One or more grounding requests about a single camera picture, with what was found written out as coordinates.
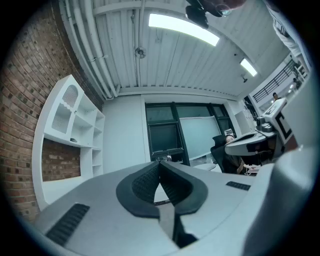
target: railing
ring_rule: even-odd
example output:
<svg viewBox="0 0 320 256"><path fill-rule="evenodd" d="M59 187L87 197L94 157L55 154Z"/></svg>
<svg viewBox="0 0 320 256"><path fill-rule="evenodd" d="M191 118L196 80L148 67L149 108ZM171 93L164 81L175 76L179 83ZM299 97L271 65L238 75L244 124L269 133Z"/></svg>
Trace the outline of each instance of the railing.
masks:
<svg viewBox="0 0 320 256"><path fill-rule="evenodd" d="M273 93L284 80L286 80L295 69L295 62L290 60L289 63L272 79L265 87L258 91L253 98L256 102L261 101L264 97Z"/></svg>

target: black chair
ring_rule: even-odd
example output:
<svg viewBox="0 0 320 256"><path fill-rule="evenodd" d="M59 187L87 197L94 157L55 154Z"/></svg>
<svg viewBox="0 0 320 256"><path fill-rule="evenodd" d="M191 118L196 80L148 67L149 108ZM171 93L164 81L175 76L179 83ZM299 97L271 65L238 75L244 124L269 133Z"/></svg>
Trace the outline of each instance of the black chair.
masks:
<svg viewBox="0 0 320 256"><path fill-rule="evenodd" d="M214 140L214 146L210 149L212 156L220 166L221 171L224 173L224 167L222 161L225 154L226 136L218 135L212 138Z"/></svg>

